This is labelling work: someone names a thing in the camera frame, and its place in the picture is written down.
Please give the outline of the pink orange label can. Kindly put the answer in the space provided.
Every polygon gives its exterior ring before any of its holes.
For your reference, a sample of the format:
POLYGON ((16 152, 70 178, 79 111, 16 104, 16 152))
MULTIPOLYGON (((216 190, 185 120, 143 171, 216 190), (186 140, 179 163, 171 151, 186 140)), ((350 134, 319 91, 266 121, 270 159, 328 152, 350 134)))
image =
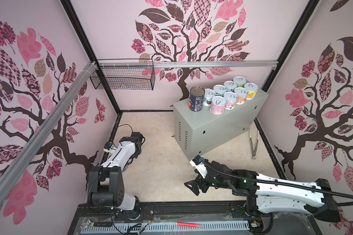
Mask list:
POLYGON ((234 92, 226 92, 223 94, 223 97, 226 99, 225 109, 234 109, 238 100, 238 95, 234 92))

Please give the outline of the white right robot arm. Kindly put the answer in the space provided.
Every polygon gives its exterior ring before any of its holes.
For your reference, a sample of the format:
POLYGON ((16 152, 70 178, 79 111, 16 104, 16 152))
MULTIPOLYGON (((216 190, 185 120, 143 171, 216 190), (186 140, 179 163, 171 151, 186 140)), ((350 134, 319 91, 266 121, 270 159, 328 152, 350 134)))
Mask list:
POLYGON ((246 198, 244 211, 248 216, 260 216, 272 212, 298 212, 313 216, 325 222, 341 220, 339 208, 333 197, 327 193, 318 193, 320 184, 297 183, 287 187, 273 177, 243 169, 231 170, 227 167, 206 169, 206 175, 200 173, 185 186, 195 195, 205 193, 210 187, 231 190, 235 196, 246 198))

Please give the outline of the orange red label can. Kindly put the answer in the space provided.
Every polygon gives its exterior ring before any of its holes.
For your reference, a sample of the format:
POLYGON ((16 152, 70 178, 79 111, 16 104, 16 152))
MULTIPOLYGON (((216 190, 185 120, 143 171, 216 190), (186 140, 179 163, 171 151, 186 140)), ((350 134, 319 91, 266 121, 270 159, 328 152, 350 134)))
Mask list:
POLYGON ((242 105, 245 103, 249 91, 245 89, 244 87, 237 87, 234 89, 234 92, 238 95, 238 99, 236 104, 237 105, 242 105))

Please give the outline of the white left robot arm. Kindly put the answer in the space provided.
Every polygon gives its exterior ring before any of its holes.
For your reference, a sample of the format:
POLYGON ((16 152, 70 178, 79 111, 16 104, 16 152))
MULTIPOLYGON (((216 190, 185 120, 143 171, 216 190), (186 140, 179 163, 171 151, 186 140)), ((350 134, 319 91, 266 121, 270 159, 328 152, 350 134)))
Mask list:
POLYGON ((87 205, 93 211, 105 207, 139 216, 139 199, 125 192, 123 171, 141 154, 143 140, 141 133, 133 132, 129 137, 121 138, 117 146, 112 142, 105 144, 107 160, 92 167, 88 174, 87 205))

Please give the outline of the grey blue label can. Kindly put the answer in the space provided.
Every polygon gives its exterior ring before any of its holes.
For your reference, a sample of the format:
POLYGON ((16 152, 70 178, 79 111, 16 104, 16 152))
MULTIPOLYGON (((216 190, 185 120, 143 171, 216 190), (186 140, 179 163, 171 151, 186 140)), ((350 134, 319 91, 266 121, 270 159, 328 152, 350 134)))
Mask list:
POLYGON ((216 96, 216 92, 213 89, 205 89, 205 99, 204 99, 203 105, 210 106, 212 103, 212 99, 215 96, 216 96))

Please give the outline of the yellow label can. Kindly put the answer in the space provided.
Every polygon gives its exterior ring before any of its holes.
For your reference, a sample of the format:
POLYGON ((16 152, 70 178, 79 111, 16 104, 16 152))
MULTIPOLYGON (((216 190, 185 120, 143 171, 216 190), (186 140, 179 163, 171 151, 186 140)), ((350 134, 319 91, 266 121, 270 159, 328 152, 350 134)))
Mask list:
POLYGON ((248 91, 247 100, 252 100, 258 92, 258 86, 255 83, 246 83, 244 88, 248 91))

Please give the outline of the light blue label can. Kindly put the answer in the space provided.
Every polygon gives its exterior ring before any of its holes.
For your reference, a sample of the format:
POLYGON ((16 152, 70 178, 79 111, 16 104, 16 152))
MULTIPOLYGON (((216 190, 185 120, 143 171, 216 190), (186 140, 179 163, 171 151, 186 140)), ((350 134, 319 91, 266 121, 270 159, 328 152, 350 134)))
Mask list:
POLYGON ((221 97, 224 95, 224 93, 227 92, 227 88, 224 85, 215 85, 213 87, 213 90, 215 91, 217 96, 221 96, 221 97))

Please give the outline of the teal white label can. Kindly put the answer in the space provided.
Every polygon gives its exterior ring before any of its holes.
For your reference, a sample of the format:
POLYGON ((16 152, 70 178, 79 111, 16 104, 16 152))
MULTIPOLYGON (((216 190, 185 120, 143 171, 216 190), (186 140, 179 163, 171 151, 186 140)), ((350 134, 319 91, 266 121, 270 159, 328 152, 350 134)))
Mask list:
POLYGON ((234 81, 225 81, 224 86, 227 89, 227 92, 234 92, 234 90, 238 87, 238 84, 234 81))

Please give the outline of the green label can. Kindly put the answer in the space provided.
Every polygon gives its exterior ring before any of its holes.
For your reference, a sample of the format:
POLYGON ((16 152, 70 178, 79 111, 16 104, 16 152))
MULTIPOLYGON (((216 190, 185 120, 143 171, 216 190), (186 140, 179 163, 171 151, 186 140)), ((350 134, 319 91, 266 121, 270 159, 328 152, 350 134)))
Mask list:
POLYGON ((237 84, 237 87, 244 87, 245 84, 247 83, 247 80, 244 77, 236 76, 233 78, 233 82, 237 84))

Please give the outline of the dark grey label can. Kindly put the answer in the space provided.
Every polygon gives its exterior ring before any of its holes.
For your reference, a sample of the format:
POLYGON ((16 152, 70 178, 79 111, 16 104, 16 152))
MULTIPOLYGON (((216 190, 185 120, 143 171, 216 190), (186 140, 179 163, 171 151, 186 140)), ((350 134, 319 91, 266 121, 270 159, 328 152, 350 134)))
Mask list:
POLYGON ((202 87, 192 87, 189 95, 189 109, 193 112, 201 111, 205 100, 205 90, 202 87))

